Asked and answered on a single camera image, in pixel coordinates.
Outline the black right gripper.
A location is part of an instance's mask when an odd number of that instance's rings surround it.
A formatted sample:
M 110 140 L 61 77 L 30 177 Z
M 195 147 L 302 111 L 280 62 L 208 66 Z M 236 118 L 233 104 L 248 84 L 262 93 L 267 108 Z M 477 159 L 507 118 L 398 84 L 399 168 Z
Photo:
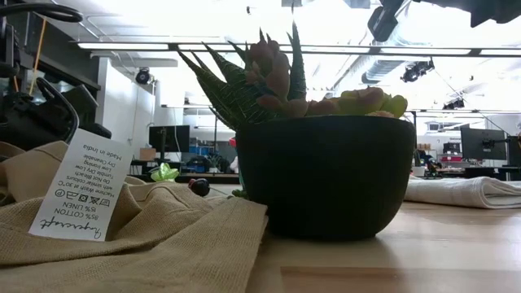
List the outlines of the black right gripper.
M 520 16 L 520 0 L 414 0 L 429 2 L 439 7 L 457 8 L 471 14 L 471 27 L 488 20 L 506 24 Z M 384 4 L 371 15 L 367 28 L 377 42 L 385 42 L 398 25 L 396 12 L 398 4 Z

